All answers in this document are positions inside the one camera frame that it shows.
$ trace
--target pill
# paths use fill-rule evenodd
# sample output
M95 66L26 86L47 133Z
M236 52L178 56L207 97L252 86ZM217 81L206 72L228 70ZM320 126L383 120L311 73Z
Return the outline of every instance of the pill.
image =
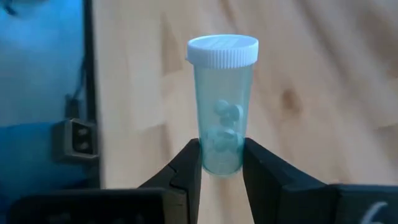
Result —
M214 112L219 116L224 116L228 113L229 103L226 100L218 100L214 105Z
M210 128L205 134L203 142L204 150L224 152L229 149L230 134L224 134L225 130L219 127Z
M232 129L226 129L224 131L218 132L218 136L225 139L233 139L235 135L235 131Z
M233 121L239 121L243 117L243 108L241 105L231 105L228 114Z
M233 128L234 121L229 116L220 117L220 125L225 128Z

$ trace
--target prescription bottle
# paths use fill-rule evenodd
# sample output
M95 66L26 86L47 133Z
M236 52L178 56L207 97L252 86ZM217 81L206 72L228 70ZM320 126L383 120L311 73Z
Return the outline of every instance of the prescription bottle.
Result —
M208 35L188 42L202 164L212 175L229 177L242 167L258 48L258 40L246 35Z

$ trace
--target white screw cap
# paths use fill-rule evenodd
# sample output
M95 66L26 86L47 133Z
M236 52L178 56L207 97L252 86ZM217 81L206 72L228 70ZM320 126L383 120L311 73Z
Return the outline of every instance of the white screw cap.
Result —
M187 60L213 69L240 68L257 61L259 41L236 34L207 35L188 41Z

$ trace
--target wood grain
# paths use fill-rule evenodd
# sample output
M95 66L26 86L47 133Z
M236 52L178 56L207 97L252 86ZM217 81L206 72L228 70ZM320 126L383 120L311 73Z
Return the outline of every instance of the wood grain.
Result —
M94 4L103 187L137 187L197 137L186 43L218 33L259 39L248 136L328 183L398 184L393 1ZM199 223L252 223L241 174L203 173Z

